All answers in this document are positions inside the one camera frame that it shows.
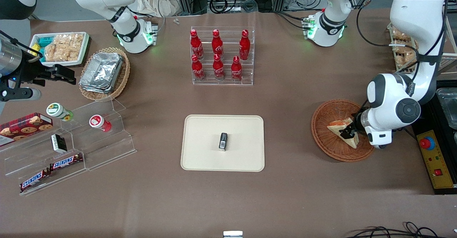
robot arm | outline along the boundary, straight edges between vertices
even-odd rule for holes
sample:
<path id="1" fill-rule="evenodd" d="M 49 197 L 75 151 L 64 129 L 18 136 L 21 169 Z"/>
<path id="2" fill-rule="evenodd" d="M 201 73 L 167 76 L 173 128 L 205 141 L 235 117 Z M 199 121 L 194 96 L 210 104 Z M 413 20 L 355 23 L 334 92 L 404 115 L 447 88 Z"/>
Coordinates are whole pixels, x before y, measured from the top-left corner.
<path id="1" fill-rule="evenodd" d="M 416 121 L 421 114 L 420 105 L 436 91 L 444 42 L 443 3 L 444 0 L 393 0 L 390 20 L 418 42 L 419 64 L 415 74 L 379 74 L 369 83 L 371 108 L 359 113 L 355 122 L 376 147 L 392 142 L 392 130 Z"/>
<path id="2" fill-rule="evenodd" d="M 36 0 L 0 0 L 0 19 L 23 20 L 29 17 L 36 6 Z M 46 67 L 39 57 L 21 50 L 27 47 L 0 31 L 0 114 L 9 100 L 37 100 L 40 90 L 21 87 L 24 82 L 44 86 L 45 80 L 65 81 L 76 84 L 75 72 L 60 65 Z"/>
<path id="3" fill-rule="evenodd" d="M 131 53 L 140 53 L 153 44 L 151 22 L 136 20 L 127 5 L 135 0 L 76 0 L 83 8 L 100 14 L 117 32 L 121 45 Z"/>
<path id="4" fill-rule="evenodd" d="M 343 26 L 351 12 L 349 0 L 327 0 L 325 11 L 310 15 L 306 22 L 307 38 L 319 46 L 333 46 L 341 37 Z"/>

brown table surface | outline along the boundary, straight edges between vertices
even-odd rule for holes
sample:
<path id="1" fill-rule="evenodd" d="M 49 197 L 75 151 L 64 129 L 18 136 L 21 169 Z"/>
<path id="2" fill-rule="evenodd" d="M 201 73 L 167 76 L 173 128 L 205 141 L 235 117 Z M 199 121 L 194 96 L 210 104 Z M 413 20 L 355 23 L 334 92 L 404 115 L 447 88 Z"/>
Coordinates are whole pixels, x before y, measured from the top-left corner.
<path id="1" fill-rule="evenodd" d="M 364 34 L 385 43 L 389 11 L 362 15 Z M 367 226 L 403 230 L 403 221 L 455 237 L 457 197 L 432 195 L 418 145 L 406 133 L 357 163 L 333 160 L 313 140 L 310 119 L 321 103 L 335 98 L 362 103 L 369 81 L 395 67 L 390 48 L 370 46 L 359 36 L 355 12 L 330 48 L 305 41 L 298 28 L 274 14 L 206 14 L 179 21 L 167 20 L 157 46 L 128 54 L 132 72 L 118 100 L 127 107 L 125 128 L 138 152 L 31 196 L 19 196 L 18 180 L 0 174 L 2 237 L 211 238 L 243 230 L 247 238 L 330 238 Z M 33 20 L 31 26 L 33 34 L 88 32 L 89 55 L 119 47 L 107 21 Z M 192 85 L 191 26 L 255 26 L 254 86 Z M 75 71 L 79 75 L 81 68 Z M 91 102 L 78 86 L 64 82 L 49 81 L 42 93 L 38 101 L 7 103 L 1 123 L 44 112 L 54 101 L 67 108 Z M 183 170 L 189 114 L 261 116 L 264 170 Z"/>

red button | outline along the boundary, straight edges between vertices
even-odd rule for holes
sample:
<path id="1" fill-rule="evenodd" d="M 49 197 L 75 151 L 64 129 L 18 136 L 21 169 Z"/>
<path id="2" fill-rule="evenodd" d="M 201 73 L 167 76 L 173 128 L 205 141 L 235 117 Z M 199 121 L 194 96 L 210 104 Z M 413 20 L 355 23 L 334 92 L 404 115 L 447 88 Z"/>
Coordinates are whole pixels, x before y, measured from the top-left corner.
<path id="1" fill-rule="evenodd" d="M 431 142 L 430 142 L 430 140 L 427 139 L 427 138 L 421 139 L 421 140 L 419 141 L 419 144 L 421 145 L 421 147 L 422 147 L 423 149 L 428 149 L 428 148 L 430 148 L 430 146 L 431 146 Z"/>
<path id="2" fill-rule="evenodd" d="M 443 172 L 441 172 L 441 169 L 436 169 L 433 171 L 435 172 L 435 175 L 443 175 Z"/>

bread slice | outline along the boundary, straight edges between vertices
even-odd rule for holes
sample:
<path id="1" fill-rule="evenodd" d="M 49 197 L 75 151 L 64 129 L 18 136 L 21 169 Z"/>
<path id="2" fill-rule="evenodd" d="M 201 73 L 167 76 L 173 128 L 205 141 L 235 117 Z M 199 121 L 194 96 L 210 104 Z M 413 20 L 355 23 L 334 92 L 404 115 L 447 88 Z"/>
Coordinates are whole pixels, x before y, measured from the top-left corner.
<path id="1" fill-rule="evenodd" d="M 357 144 L 359 144 L 359 135 L 357 133 L 351 139 L 344 139 L 343 137 L 341 137 L 341 134 L 340 134 L 340 130 L 341 129 L 345 129 L 351 123 L 352 123 L 352 119 L 351 118 L 347 118 L 347 119 L 344 119 L 344 120 L 337 120 L 337 121 L 330 122 L 328 124 L 327 128 L 330 131 L 332 131 L 334 134 L 338 135 L 338 137 L 343 139 L 343 141 L 345 141 L 347 144 L 349 144 L 349 146 L 351 146 L 352 148 L 356 149 L 357 148 Z"/>

red emergency stop button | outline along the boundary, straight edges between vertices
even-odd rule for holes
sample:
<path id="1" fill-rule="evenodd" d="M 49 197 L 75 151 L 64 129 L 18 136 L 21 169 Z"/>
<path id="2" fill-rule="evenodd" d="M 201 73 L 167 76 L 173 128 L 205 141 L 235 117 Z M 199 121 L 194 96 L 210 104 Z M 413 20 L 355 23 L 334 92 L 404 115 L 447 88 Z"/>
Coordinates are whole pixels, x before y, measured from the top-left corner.
<path id="1" fill-rule="evenodd" d="M 435 172 L 435 175 L 443 175 L 443 172 L 441 171 L 441 169 L 436 169 L 433 171 Z"/>
<path id="2" fill-rule="evenodd" d="M 421 148 L 431 151 L 435 148 L 435 141 L 431 137 L 425 137 L 419 141 L 419 145 Z"/>

